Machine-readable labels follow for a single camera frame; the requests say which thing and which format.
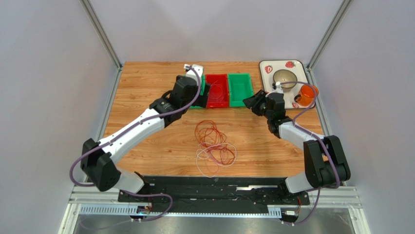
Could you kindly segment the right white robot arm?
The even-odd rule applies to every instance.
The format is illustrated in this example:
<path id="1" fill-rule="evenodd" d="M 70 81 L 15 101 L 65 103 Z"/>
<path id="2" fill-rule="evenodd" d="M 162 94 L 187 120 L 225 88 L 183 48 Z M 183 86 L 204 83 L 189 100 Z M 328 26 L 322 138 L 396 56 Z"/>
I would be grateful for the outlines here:
<path id="1" fill-rule="evenodd" d="M 267 119 L 269 131 L 303 151 L 304 171 L 287 177 L 283 187 L 291 194 L 323 187 L 338 187 L 348 181 L 351 171 L 337 136 L 315 134 L 286 115 L 282 93 L 267 94 L 260 90 L 243 100 L 246 108 Z"/>

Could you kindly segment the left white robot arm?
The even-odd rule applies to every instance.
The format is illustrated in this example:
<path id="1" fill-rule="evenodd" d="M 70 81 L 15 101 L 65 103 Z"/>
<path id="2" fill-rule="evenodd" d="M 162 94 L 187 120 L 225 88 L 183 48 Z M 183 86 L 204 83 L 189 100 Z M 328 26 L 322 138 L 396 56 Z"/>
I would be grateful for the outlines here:
<path id="1" fill-rule="evenodd" d="M 165 92 L 149 105 L 138 118 L 118 132 L 99 141 L 83 143 L 80 168 L 92 186 L 104 192 L 111 188 L 137 193 L 144 180 L 137 173 L 117 168 L 117 163 L 132 148 L 152 134 L 179 120 L 190 106 L 205 108 L 211 84 L 186 76 L 177 76 L 172 90 Z"/>

